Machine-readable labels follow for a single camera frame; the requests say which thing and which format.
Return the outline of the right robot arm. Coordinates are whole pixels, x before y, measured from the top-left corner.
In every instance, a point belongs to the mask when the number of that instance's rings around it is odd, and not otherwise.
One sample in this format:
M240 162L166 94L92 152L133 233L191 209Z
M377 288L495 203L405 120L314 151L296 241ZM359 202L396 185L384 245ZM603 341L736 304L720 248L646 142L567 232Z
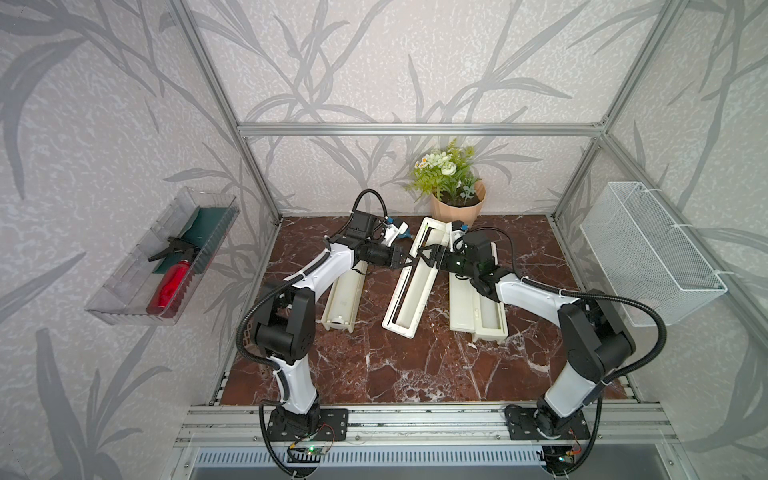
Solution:
M566 364L531 415L539 435L558 438L583 407L602 396L617 377L634 372L657 358L668 333L662 317L648 305L600 290L572 291L520 275L492 253L486 228L461 226L446 246L419 249L430 267L458 275L482 297L526 310L559 328ZM625 365L636 343L615 306L623 304L646 314L657 339L648 353Z

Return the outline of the white wrap dispenser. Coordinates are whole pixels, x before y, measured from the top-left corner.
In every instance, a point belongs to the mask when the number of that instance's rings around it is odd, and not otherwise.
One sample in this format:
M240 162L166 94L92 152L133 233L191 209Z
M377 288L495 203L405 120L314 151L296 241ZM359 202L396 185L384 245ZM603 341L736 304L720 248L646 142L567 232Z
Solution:
M354 331L368 263L358 262L332 285L321 324L326 330Z
M457 236L451 250L459 246ZM497 260L496 246L492 251ZM471 333L474 342L479 340L503 343L508 336L504 306L481 296L466 280L449 273L450 329Z

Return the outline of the dispenser detached lid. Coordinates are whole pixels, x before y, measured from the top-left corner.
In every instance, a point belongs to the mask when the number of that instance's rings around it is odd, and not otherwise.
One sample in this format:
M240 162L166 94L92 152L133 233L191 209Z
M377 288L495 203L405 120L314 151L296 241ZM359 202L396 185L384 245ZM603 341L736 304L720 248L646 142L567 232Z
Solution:
M422 318L440 263L448 251L452 226L424 218L409 251L410 260L402 269L382 326L413 339Z

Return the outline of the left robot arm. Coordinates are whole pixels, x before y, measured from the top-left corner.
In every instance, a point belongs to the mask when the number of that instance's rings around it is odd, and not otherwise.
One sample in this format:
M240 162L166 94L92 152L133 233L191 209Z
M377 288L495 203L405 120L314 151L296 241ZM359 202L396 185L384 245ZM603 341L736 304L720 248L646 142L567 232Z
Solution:
M346 222L324 238L321 253L280 282L269 284L237 327L240 355L272 369L280 399L270 421L282 439L311 436L321 429L321 408L312 382L308 354L316 333L317 299L357 263L391 270L413 258L395 241L408 230L388 214L379 192L358 194Z

